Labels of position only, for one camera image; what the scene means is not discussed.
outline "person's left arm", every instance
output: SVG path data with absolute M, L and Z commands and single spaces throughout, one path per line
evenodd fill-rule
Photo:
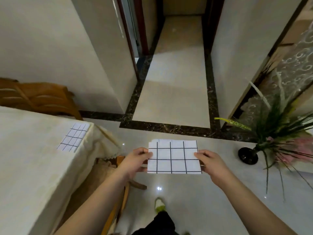
M 142 163 L 150 158 L 146 148 L 134 149 L 79 209 L 57 230 L 55 235 L 100 234 L 126 182 L 136 172 L 146 171 Z

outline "person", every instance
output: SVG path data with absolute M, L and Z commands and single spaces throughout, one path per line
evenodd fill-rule
M 126 182 L 136 172 L 147 171 L 142 163 L 152 156 L 146 148 L 134 149 L 114 173 L 105 180 L 81 207 L 57 230 L 55 235 L 101 234 L 114 204 Z M 195 157 L 204 163 L 202 170 L 208 173 L 215 185 L 227 196 L 250 235 L 296 235 L 283 221 L 269 210 L 226 166 L 222 158 L 209 150 L 200 150 Z M 134 235 L 176 235 L 175 225 L 165 211 L 165 204 L 155 202 L 157 216 Z

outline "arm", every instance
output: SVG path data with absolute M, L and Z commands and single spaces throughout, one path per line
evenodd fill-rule
M 100 234 L 126 182 L 136 172 L 145 171 L 142 163 L 150 158 L 145 148 L 133 150 L 81 207 L 57 230 L 55 235 Z
M 228 169 L 218 154 L 201 150 L 195 156 L 205 164 L 202 169 L 223 190 L 250 235 L 297 235 Z

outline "hand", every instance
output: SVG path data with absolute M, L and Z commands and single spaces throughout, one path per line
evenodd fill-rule
M 128 154 L 122 163 L 119 165 L 118 169 L 126 173 L 128 179 L 132 179 L 136 172 L 147 171 L 146 167 L 142 167 L 142 163 L 151 158 L 152 152 L 148 152 L 146 148 L 134 149 L 130 154 Z
M 211 176 L 215 185 L 219 188 L 234 177 L 233 173 L 226 166 L 223 159 L 217 153 L 209 150 L 200 150 L 199 153 L 194 153 L 195 157 L 204 163 L 201 169 Z

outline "black vase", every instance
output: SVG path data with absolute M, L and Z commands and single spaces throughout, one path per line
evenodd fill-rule
M 254 165 L 258 162 L 259 158 L 256 153 L 256 150 L 250 148 L 241 148 L 238 150 L 240 160 L 248 165 Z

